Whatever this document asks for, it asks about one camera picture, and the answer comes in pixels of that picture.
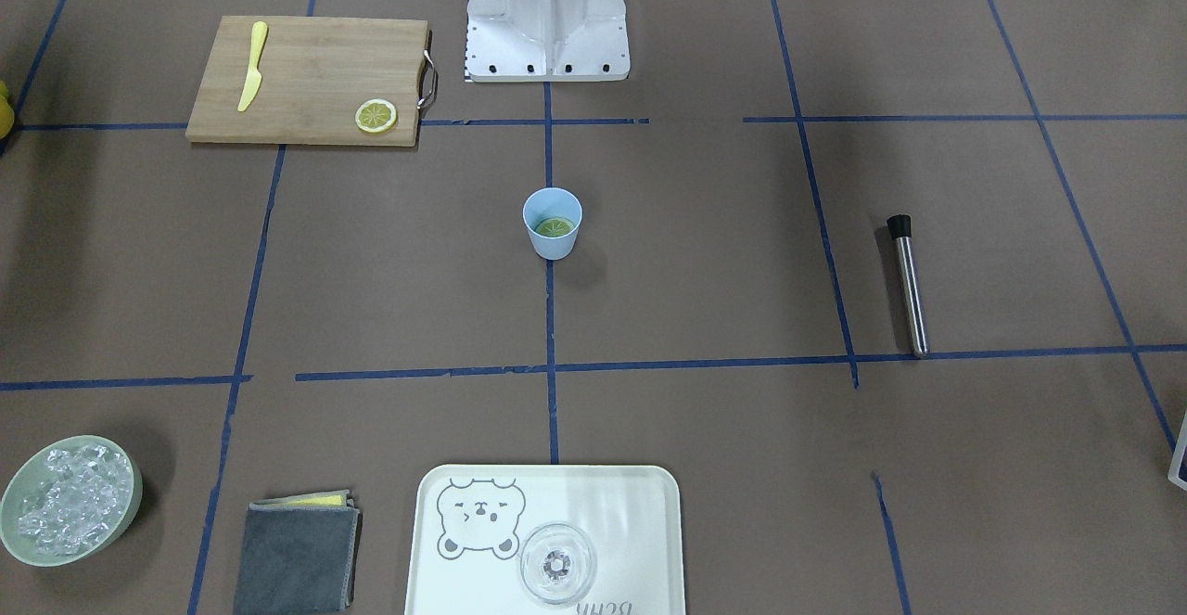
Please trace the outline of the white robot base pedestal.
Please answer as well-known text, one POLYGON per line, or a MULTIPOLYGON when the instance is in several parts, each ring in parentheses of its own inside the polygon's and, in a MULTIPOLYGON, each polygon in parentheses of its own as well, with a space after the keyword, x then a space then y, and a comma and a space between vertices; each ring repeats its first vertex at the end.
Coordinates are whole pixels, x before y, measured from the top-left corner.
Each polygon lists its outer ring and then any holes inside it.
POLYGON ((596 83, 629 74, 626 0, 466 0, 468 82, 596 83))

